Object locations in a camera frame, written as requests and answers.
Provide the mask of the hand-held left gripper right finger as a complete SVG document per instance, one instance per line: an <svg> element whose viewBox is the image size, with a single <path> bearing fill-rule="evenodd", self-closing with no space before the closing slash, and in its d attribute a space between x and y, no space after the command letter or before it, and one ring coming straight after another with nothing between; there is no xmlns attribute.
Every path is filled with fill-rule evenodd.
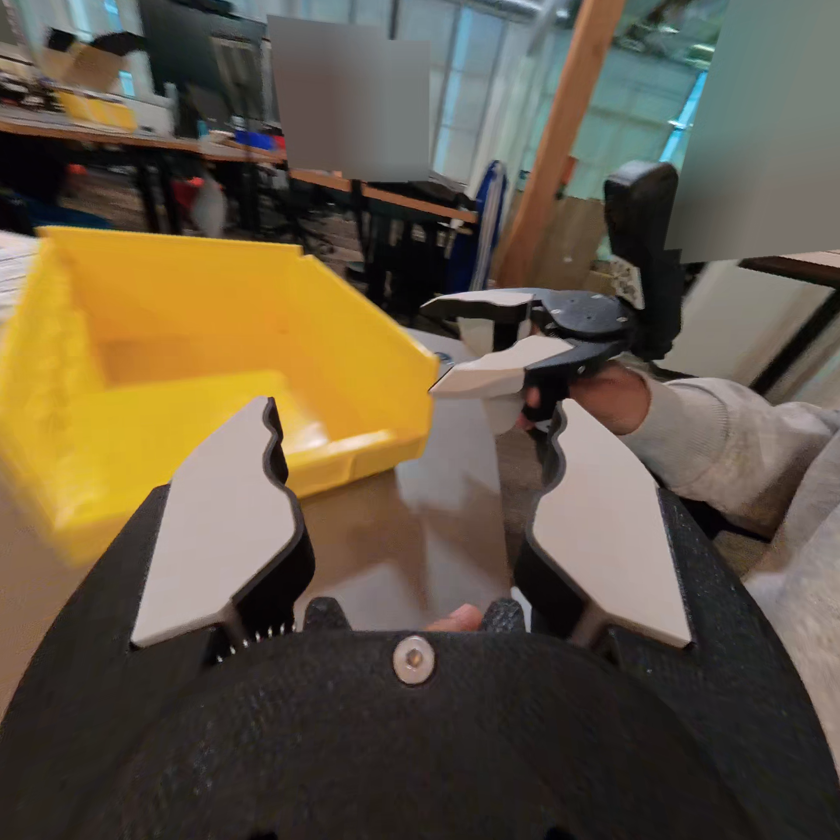
<svg viewBox="0 0 840 840"><path fill-rule="evenodd" d="M690 645L658 484L641 461L567 399L555 410L545 467L514 568L532 628L582 648L609 627Z"/></svg>

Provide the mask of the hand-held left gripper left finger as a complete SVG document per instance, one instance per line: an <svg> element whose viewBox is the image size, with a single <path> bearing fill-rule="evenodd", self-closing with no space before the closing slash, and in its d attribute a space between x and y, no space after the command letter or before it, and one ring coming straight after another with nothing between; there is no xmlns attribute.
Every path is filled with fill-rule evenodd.
<svg viewBox="0 0 840 840"><path fill-rule="evenodd" d="M314 575L301 506L288 487L275 399L258 396L175 471L131 643L149 648L209 627L246 647L289 634Z"/></svg>

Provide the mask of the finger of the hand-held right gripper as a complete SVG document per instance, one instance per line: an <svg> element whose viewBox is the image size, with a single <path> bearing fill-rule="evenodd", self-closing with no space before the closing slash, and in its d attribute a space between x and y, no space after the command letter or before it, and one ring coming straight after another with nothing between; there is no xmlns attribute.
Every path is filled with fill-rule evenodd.
<svg viewBox="0 0 840 840"><path fill-rule="evenodd" d="M469 352L486 355L544 334L532 317L537 303L534 290L470 290L427 301L420 314L434 321L455 322Z"/></svg>
<svg viewBox="0 0 840 840"><path fill-rule="evenodd" d="M573 349L563 339L527 337L509 349L455 364L438 379L429 394L437 400L478 400L490 431L504 434L515 426L522 411L526 368Z"/></svg>

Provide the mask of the yellow plastic bin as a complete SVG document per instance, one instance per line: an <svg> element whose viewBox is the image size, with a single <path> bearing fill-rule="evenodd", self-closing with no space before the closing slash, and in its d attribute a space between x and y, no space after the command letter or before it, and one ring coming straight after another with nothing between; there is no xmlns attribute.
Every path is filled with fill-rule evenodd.
<svg viewBox="0 0 840 840"><path fill-rule="evenodd" d="M258 396L298 498L424 452L438 359L294 245L49 227L1 358L2 469L69 567Z"/></svg>

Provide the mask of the person's right forearm grey sleeve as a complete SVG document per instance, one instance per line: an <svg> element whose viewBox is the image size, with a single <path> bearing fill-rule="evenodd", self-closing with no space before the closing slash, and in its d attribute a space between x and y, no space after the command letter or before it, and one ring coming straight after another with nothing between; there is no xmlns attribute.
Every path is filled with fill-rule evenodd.
<svg viewBox="0 0 840 840"><path fill-rule="evenodd" d="M650 382L645 420L624 443L667 488L797 552L838 539L839 412L772 405L715 379Z"/></svg>

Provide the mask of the person's right hand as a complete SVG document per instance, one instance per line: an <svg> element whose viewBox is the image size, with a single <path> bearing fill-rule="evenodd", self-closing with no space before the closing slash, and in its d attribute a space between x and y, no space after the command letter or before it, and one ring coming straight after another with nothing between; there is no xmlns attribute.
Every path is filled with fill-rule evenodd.
<svg viewBox="0 0 840 840"><path fill-rule="evenodd" d="M637 431L650 410L648 380L618 361L570 383L561 400L570 398L616 436Z"/></svg>

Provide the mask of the person's left hand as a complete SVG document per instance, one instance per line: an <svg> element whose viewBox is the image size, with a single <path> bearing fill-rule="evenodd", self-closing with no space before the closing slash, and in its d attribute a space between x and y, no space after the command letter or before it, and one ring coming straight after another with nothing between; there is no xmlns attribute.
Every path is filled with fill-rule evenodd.
<svg viewBox="0 0 840 840"><path fill-rule="evenodd" d="M425 628L428 633L472 633L481 629L482 611L471 604L463 604L447 616Z"/></svg>

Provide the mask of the dark side table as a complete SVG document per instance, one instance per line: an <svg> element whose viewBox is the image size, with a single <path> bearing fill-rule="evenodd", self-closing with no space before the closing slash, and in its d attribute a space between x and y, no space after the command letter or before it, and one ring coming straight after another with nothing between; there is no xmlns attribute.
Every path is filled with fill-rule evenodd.
<svg viewBox="0 0 840 840"><path fill-rule="evenodd" d="M803 282L830 291L825 300L749 386L756 393L768 396L771 389L789 373L795 363L838 318L838 253L823 251L812 255L749 258L740 260L738 267Z"/></svg>

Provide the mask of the person's grey sweatshirt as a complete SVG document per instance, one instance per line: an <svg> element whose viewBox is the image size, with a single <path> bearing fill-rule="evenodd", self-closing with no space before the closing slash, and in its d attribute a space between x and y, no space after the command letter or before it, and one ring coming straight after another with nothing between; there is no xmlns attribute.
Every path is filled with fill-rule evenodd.
<svg viewBox="0 0 840 840"><path fill-rule="evenodd" d="M796 667L839 762L839 461L806 471L747 587Z"/></svg>

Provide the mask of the long wooden workbench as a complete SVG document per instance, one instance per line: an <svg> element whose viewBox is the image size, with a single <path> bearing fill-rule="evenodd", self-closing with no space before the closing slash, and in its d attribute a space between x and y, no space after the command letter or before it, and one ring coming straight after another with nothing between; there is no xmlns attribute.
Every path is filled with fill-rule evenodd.
<svg viewBox="0 0 840 840"><path fill-rule="evenodd" d="M28 137L87 142L142 149L169 151L196 155L206 161L284 165L287 157L282 150L258 150L239 143L215 143L210 140L191 140L155 133L131 133L111 129L99 123L73 123L50 121L42 112L27 112L20 108L2 106L1 130ZM352 181L339 175L322 171L288 169L290 179L341 193L361 196L364 200L403 207L414 213L444 219L458 220L462 225L476 225L478 213L460 207L450 207L429 201L417 200L403 194L383 190L364 182Z"/></svg>

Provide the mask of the small yellow storage bins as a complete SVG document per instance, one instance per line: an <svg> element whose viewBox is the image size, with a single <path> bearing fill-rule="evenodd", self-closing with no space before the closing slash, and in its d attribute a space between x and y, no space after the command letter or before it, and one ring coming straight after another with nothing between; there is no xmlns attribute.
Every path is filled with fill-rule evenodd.
<svg viewBox="0 0 840 840"><path fill-rule="evenodd" d="M139 128L134 111L120 99L70 90L57 90L56 98L72 123L123 133L135 133Z"/></svg>

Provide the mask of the cardboard box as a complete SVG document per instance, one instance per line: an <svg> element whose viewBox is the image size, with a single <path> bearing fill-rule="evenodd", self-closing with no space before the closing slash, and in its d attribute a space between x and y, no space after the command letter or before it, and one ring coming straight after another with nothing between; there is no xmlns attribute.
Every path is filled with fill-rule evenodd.
<svg viewBox="0 0 840 840"><path fill-rule="evenodd" d="M145 51L145 38L130 31L100 35L87 42L51 28L38 56L43 75L60 85L110 92L128 71L130 56Z"/></svg>

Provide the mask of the wooden support post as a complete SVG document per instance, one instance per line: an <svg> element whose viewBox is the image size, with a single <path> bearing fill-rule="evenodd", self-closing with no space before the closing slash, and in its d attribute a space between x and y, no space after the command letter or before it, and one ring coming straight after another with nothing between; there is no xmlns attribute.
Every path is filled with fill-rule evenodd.
<svg viewBox="0 0 840 840"><path fill-rule="evenodd" d="M523 287L550 222L561 176L623 13L624 1L583 1L530 177L499 250L496 283Z"/></svg>

